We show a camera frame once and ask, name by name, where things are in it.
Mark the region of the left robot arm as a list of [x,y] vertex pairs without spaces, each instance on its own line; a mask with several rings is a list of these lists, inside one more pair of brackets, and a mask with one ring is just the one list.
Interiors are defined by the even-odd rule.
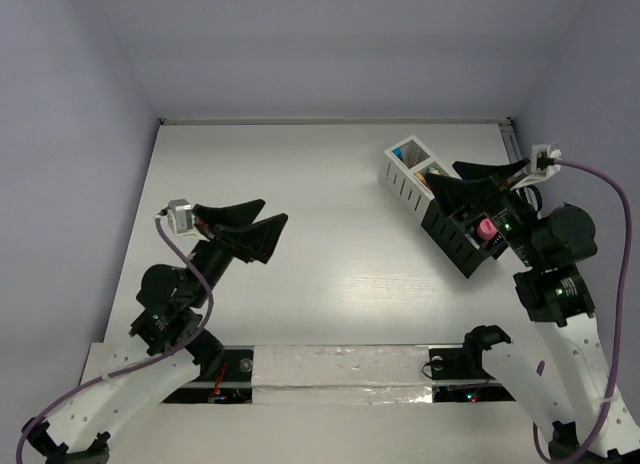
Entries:
[[180,265],[155,264],[136,295],[142,311],[96,377],[66,392],[25,423],[16,446],[47,463],[106,463],[127,426],[183,385],[217,378],[224,345],[206,326],[213,290],[235,261],[266,264],[288,222],[260,219],[265,202],[227,207],[170,201],[154,217],[159,237]]

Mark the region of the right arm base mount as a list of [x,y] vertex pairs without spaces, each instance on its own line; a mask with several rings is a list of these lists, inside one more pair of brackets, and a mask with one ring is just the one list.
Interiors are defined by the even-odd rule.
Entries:
[[421,373],[432,384],[434,403],[514,402],[514,397],[483,367],[483,355],[498,344],[511,344],[497,325],[478,326],[467,332],[458,347],[429,350]]

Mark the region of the black highlighter blue cap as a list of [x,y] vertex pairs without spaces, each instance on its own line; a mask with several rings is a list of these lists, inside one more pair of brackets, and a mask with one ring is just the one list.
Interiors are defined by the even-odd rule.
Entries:
[[403,161],[405,159],[405,149],[403,146],[394,148],[392,153],[400,160]]

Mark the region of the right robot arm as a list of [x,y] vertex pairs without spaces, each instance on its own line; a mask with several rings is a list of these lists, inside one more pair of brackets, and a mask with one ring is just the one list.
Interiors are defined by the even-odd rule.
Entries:
[[506,246],[522,262],[515,290],[561,387],[550,386],[542,367],[529,365],[496,325],[472,329],[459,347],[432,351],[422,372],[434,381],[502,386],[531,419],[535,449],[547,463],[635,463],[639,427],[617,387],[619,355],[603,351],[595,304],[578,269],[597,252],[594,221],[571,204],[541,216],[520,195],[566,166],[546,150],[508,165],[456,162],[453,176],[425,175],[439,234],[454,228],[478,244]]

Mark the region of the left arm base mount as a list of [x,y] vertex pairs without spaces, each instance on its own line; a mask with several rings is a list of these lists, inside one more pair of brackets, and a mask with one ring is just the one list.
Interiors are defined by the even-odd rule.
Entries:
[[198,377],[164,399],[164,404],[250,404],[253,400],[254,348],[225,350],[222,364],[212,377]]

